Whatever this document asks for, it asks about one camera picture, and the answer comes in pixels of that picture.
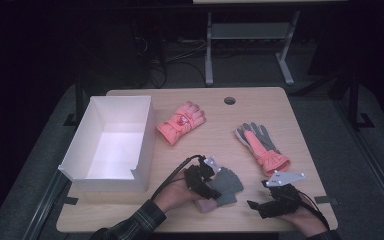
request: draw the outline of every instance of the person's hand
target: person's hand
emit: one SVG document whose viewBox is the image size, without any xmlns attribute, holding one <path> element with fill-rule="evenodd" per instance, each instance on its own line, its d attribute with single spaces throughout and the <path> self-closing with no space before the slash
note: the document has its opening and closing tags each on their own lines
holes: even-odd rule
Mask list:
<svg viewBox="0 0 384 240">
<path fill-rule="evenodd" d="M 312 205 L 306 197 L 302 194 L 300 194 L 300 196 L 303 202 L 310 206 Z M 294 213 L 281 215 L 277 218 L 292 223 L 306 237 L 311 237 L 328 230 L 320 219 L 302 206 Z"/>
<path fill-rule="evenodd" d="M 188 189 L 185 181 L 185 169 L 182 169 L 174 176 L 173 181 L 155 197 L 154 203 L 166 213 L 186 202 L 198 199 L 204 198 Z"/>
</svg>

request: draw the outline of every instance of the glove cuff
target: glove cuff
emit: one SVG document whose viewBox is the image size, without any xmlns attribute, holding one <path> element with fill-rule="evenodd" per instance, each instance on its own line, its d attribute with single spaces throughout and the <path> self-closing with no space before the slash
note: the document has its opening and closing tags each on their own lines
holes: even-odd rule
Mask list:
<svg viewBox="0 0 384 240">
<path fill-rule="evenodd" d="M 270 150 L 257 159 L 263 168 L 264 175 L 271 177 L 275 170 L 287 171 L 291 166 L 291 161 L 284 155 Z"/>
<path fill-rule="evenodd" d="M 164 138 L 171 144 L 174 145 L 177 140 L 180 138 L 179 131 L 177 131 L 173 126 L 169 123 L 162 123 L 157 126 L 158 131 L 160 131 Z"/>
</svg>

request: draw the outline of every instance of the orange glove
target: orange glove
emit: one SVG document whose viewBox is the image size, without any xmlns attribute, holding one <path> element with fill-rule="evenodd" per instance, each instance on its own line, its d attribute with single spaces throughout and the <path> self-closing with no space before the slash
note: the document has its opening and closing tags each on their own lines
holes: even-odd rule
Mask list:
<svg viewBox="0 0 384 240">
<path fill-rule="evenodd" d="M 205 112 L 200 110 L 198 105 L 187 101 L 170 119 L 159 124 L 157 128 L 167 141 L 174 145 L 181 136 L 203 124 L 206 121 L 204 115 Z"/>
<path fill-rule="evenodd" d="M 263 125 L 257 126 L 244 123 L 243 129 L 236 129 L 239 141 L 249 148 L 263 168 L 264 175 L 270 177 L 274 171 L 287 171 L 291 166 L 290 160 L 280 154 Z"/>
</svg>

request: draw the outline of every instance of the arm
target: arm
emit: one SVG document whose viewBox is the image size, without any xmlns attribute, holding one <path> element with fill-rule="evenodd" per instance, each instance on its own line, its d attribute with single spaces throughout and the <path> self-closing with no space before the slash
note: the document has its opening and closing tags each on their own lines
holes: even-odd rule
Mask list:
<svg viewBox="0 0 384 240">
<path fill-rule="evenodd" d="M 182 170 L 154 201 L 146 201 L 130 218 L 117 225 L 109 229 L 99 229 L 90 240 L 147 239 L 166 219 L 166 212 L 178 208 L 188 201 L 202 198 L 187 188 L 184 177 L 184 170 Z"/>
<path fill-rule="evenodd" d="M 311 206 L 309 200 L 301 195 L 301 199 Z M 292 223 L 307 240 L 340 240 L 339 235 L 326 226 L 310 211 L 299 207 L 294 213 L 278 216 L 277 218 Z"/>
</svg>

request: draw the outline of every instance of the hole in table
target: hole in table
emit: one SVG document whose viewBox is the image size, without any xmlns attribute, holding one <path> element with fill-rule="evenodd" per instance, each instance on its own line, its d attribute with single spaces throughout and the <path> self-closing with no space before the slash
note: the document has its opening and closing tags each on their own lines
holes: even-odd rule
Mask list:
<svg viewBox="0 0 384 240">
<path fill-rule="evenodd" d="M 227 105 L 233 105 L 236 103 L 236 99 L 234 99 L 233 97 L 226 97 L 224 99 L 224 103 L 226 103 Z"/>
</svg>

